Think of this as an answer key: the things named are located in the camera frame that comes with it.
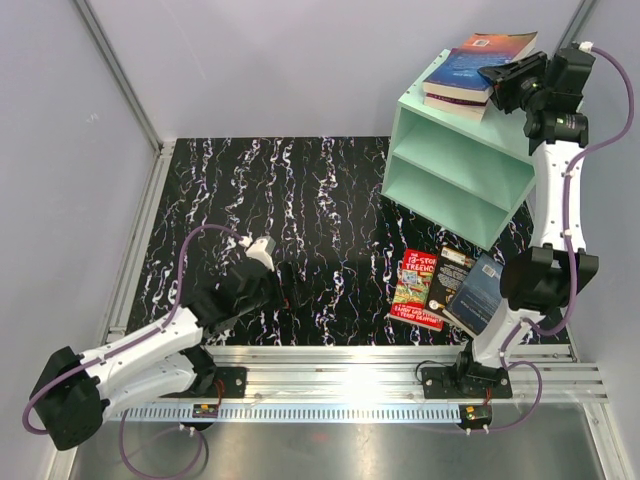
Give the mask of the purple treehouse book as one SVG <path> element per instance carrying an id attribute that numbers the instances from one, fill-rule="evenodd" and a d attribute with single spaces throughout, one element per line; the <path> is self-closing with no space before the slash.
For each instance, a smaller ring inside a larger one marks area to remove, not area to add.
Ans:
<path id="1" fill-rule="evenodd" d="M 488 105 L 490 89 L 475 70 L 473 54 L 456 49 L 422 81 L 423 103 L 430 108 L 481 121 Z"/>

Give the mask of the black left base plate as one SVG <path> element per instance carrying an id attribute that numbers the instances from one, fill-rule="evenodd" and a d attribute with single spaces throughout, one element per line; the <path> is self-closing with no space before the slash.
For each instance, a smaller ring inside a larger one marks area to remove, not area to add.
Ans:
<path id="1" fill-rule="evenodd" d="M 163 395 L 163 398 L 217 398 L 242 399 L 245 397 L 248 369 L 239 366 L 218 366 L 214 374 L 198 376 L 184 392 Z"/>

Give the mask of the right aluminium frame post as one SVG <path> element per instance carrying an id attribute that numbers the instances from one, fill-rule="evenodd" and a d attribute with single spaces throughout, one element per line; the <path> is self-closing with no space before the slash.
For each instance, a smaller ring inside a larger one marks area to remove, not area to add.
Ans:
<path id="1" fill-rule="evenodd" d="M 598 3 L 598 0 L 580 0 L 578 2 L 577 7 L 568 24 L 564 28 L 553 52 L 569 47 L 571 44 L 578 41 L 582 30 L 588 23 Z"/>

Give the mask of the mint green wooden shelf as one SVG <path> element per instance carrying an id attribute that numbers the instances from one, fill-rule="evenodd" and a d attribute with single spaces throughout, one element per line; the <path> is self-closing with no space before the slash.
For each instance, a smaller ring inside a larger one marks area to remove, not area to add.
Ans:
<path id="1" fill-rule="evenodd" d="M 488 250 L 535 185 L 523 112 L 481 121 L 431 108 L 420 79 L 397 101 L 382 194 Z"/>

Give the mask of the right control board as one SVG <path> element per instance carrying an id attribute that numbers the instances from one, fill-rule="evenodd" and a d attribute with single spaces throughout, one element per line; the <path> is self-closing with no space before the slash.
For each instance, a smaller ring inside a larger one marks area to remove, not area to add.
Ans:
<path id="1" fill-rule="evenodd" d="M 493 418 L 493 409 L 490 404 L 481 405 L 461 405 L 460 426 L 463 429 L 482 429 L 485 425 L 489 426 Z"/>

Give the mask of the red treehouse book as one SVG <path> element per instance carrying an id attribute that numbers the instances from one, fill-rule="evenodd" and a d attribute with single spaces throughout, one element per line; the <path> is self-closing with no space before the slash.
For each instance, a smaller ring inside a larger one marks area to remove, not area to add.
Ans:
<path id="1" fill-rule="evenodd" d="M 444 321 L 427 310 L 427 300 L 437 257 L 418 250 L 404 253 L 388 317 L 392 320 L 440 332 Z"/>

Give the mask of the black paperback book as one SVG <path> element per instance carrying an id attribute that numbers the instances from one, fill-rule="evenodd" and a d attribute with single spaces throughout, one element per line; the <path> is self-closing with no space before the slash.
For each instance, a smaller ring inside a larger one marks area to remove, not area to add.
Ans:
<path id="1" fill-rule="evenodd" d="M 425 308 L 433 314 L 441 315 L 474 264 L 473 257 L 443 246 L 437 256 Z"/>

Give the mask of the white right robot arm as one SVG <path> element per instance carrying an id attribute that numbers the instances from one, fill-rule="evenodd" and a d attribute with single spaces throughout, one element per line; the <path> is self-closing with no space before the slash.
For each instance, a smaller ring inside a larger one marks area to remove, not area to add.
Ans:
<path id="1" fill-rule="evenodd" d="M 581 166 L 590 145 L 589 121 L 579 108 L 595 63 L 592 47 L 574 43 L 552 57 L 539 52 L 478 70 L 500 111 L 526 114 L 537 206 L 530 246 L 503 269 L 496 312 L 443 377 L 464 397 L 509 397 L 510 347 L 552 313 L 572 314 L 577 294 L 599 268 L 580 225 Z"/>

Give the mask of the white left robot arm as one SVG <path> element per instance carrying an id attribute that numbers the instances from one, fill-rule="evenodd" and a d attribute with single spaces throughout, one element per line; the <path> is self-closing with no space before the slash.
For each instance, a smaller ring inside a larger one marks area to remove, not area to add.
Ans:
<path id="1" fill-rule="evenodd" d="M 205 344 L 246 314 L 295 310 L 303 281 L 289 262 L 271 270 L 244 259 L 228 273 L 187 294 L 176 312 L 112 343 L 76 353 L 52 353 L 27 408 L 59 451 L 77 447 L 104 422 L 139 403 L 165 395 L 209 394 L 217 367 Z"/>

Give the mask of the aluminium mounting rail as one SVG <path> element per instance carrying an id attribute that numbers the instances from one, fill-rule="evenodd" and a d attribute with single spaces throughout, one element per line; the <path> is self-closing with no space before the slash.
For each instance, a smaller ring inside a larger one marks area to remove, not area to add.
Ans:
<path id="1" fill-rule="evenodd" d="M 457 346 L 210 346 L 220 367 L 247 370 L 246 402 L 409 403 L 423 399 L 415 368 L 454 362 Z M 537 392 L 543 401 L 605 403 L 607 391 L 594 363 L 577 362 L 567 345 L 514 348 L 510 383 L 516 402 Z"/>

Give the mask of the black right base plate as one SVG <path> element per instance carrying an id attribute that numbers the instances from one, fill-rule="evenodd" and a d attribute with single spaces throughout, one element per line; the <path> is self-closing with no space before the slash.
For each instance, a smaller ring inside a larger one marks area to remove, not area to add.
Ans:
<path id="1" fill-rule="evenodd" d="M 511 382 L 505 369 L 458 367 L 423 363 L 416 376 L 425 399 L 510 399 Z"/>

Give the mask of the dark blue paperback book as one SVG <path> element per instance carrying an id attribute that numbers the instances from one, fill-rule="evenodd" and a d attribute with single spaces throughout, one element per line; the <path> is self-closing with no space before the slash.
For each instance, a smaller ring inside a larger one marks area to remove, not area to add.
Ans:
<path id="1" fill-rule="evenodd" d="M 476 338 L 487 327 L 501 302 L 500 281 L 503 265 L 482 254 L 447 303 L 447 320 Z"/>

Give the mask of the left control board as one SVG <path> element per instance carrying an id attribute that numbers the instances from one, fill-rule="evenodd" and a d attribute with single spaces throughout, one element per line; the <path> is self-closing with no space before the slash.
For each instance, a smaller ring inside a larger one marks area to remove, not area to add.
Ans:
<path id="1" fill-rule="evenodd" d="M 192 410 L 193 418 L 215 419 L 219 415 L 217 404 L 194 404 Z"/>

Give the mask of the blue orange sunset book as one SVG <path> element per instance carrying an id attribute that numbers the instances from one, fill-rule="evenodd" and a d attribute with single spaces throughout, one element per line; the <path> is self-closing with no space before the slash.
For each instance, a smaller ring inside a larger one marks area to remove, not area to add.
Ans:
<path id="1" fill-rule="evenodd" d="M 490 83 L 479 73 L 488 66 L 501 66 L 524 58 L 536 45 L 538 32 L 524 34 L 475 33 L 423 81 L 427 95 L 472 103 L 486 103 Z"/>

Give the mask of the control board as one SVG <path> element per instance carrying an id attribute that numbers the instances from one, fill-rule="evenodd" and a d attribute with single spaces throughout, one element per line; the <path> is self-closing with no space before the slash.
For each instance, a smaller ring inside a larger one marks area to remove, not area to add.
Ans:
<path id="1" fill-rule="evenodd" d="M 193 418 L 215 419 L 219 415 L 217 404 L 194 404 L 192 410 Z"/>
<path id="2" fill-rule="evenodd" d="M 485 425 L 489 426 L 493 418 L 493 409 L 490 404 L 481 405 L 461 405 L 460 426 L 463 429 L 482 429 Z"/>

